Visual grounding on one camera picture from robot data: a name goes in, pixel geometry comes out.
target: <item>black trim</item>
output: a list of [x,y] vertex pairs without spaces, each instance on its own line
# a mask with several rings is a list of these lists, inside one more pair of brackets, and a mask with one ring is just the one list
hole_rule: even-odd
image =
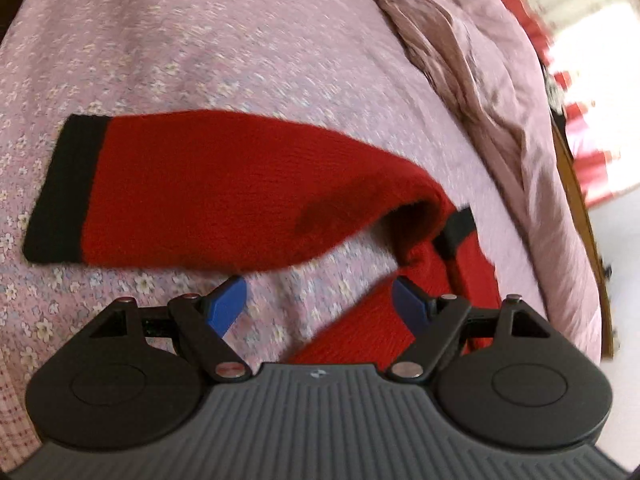
[[456,211],[444,225],[443,230],[433,241],[433,246],[443,260],[456,257],[460,244],[476,230],[476,221],[469,206]]
[[82,262],[82,224],[110,117],[71,115],[62,128],[22,253],[35,264]]

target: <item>red knit garment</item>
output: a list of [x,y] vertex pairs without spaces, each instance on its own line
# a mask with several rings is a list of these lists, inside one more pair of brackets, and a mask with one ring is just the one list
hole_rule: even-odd
[[[99,267],[242,274],[300,264],[387,216],[399,274],[498,307],[475,233],[447,262],[431,243],[454,211],[422,168],[324,128],[223,111],[119,117],[95,165],[81,254]],[[390,364],[413,340],[391,281],[293,361]]]

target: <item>mattress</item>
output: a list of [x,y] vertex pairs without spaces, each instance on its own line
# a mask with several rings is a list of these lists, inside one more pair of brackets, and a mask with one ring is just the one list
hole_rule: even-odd
[[[29,213],[71,113],[240,110],[327,126],[404,156],[457,206],[472,207],[500,292],[545,312],[495,182],[375,0],[25,0],[0,66],[4,469],[38,445],[22,400],[30,376],[97,312],[122,295],[157,305],[205,294],[225,278],[24,260]],[[395,268],[375,225],[314,261],[247,276],[250,300],[226,340],[252,367],[277,360]]]

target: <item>bed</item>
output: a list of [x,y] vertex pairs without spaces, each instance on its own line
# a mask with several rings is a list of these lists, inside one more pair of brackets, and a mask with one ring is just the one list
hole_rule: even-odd
[[[0,48],[2,468],[38,446],[22,401],[31,374],[113,298],[165,304],[224,279],[26,263],[29,213],[71,113],[239,110],[404,156],[472,207],[500,292],[599,359],[597,290],[555,170],[542,76],[505,12],[498,0],[25,0]],[[253,367],[309,340],[396,268],[381,240],[373,226],[248,276],[226,339]]]

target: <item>crumpled pink cloth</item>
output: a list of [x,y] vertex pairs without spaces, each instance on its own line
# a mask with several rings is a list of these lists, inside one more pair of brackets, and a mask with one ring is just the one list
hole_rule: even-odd
[[536,54],[500,0],[378,0],[464,124],[528,242],[552,325],[599,362],[595,278],[556,169]]

